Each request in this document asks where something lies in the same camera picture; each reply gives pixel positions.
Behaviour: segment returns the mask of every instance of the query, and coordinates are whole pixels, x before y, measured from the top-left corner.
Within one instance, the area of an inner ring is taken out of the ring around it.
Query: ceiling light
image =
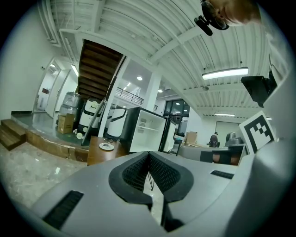
[[[248,73],[249,73],[248,67],[225,69],[225,70],[219,70],[216,72],[204,73],[203,79],[209,80],[209,79],[225,77],[225,76],[247,75]]]
[[[76,76],[78,76],[78,71],[77,71],[75,65],[71,65],[71,67],[72,67],[73,71],[75,72]]]
[[[235,117],[235,114],[227,114],[227,113],[214,113],[215,116],[228,116]]]

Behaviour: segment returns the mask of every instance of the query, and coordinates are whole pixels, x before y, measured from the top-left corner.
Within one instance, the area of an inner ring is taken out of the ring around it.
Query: shelf
[[[146,127],[142,127],[137,125],[138,128],[143,128],[143,129],[148,129],[148,130],[152,130],[152,131],[158,131],[157,129],[153,129],[153,128],[146,128]]]

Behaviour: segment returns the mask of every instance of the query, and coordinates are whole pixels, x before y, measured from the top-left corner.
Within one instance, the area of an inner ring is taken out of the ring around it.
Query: recessed light
[[[71,65],[71,67],[72,67],[73,71],[75,72],[76,76],[78,76],[78,71],[77,71],[75,65]]]
[[[205,73],[203,74],[203,79],[208,80],[208,79],[225,77],[225,76],[247,75],[248,73],[249,73],[248,67],[225,69],[225,70]]]
[[[228,117],[235,117],[235,114],[227,114],[227,113],[214,113],[216,116],[228,116]]]

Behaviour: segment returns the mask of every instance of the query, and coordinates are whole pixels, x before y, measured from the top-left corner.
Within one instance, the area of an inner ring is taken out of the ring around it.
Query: staircase
[[[101,101],[106,95],[122,54],[103,45],[85,41],[79,64],[78,93]]]
[[[1,121],[0,143],[7,149],[12,150],[26,142],[25,129],[11,119]]]

